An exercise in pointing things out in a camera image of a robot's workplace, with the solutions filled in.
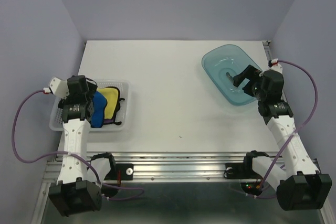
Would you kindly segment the blue microfiber towel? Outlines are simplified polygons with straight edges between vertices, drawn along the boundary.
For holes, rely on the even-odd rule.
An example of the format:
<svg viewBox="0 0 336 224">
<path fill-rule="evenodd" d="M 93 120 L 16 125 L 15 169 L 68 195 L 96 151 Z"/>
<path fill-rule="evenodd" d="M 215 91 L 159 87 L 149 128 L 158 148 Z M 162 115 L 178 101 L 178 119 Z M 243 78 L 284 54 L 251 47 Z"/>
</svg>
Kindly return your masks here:
<svg viewBox="0 0 336 224">
<path fill-rule="evenodd" d="M 106 98 L 100 92 L 96 91 L 93 97 L 94 112 L 91 120 L 92 128 L 101 128 L 103 126 L 106 106 Z"/>
</svg>

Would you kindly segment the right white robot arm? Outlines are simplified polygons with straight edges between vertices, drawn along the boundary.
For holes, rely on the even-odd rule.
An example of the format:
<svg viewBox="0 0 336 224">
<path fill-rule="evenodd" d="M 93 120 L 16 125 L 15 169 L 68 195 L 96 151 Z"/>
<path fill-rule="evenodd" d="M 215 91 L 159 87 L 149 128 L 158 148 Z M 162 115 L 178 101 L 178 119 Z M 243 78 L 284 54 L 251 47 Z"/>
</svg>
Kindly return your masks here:
<svg viewBox="0 0 336 224">
<path fill-rule="evenodd" d="M 248 65 L 233 77 L 233 85 L 258 101 L 258 112 L 272 133 L 279 151 L 274 158 L 264 152 L 246 154 L 241 170 L 244 175 L 261 178 L 254 197 L 262 194 L 264 183 L 276 192 L 280 207 L 285 211 L 321 209 L 332 186 L 331 177 L 323 174 L 310 159 L 298 134 L 293 112 L 282 98 L 284 78 L 282 66 L 272 63 L 261 71 Z"/>
</svg>

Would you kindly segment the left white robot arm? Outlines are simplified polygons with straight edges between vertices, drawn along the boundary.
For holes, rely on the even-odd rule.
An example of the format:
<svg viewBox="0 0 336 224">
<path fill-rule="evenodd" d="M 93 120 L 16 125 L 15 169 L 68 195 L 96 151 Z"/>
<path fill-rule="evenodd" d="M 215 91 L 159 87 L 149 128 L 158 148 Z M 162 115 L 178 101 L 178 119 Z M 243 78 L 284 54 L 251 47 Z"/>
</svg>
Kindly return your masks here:
<svg viewBox="0 0 336 224">
<path fill-rule="evenodd" d="M 108 152 L 95 155 L 90 162 L 86 160 L 97 85 L 85 76 L 73 76 L 66 81 L 52 77 L 49 88 L 61 98 L 65 143 L 60 174 L 48 197 L 62 216 L 99 211 L 102 182 L 116 175 L 117 166 Z"/>
</svg>

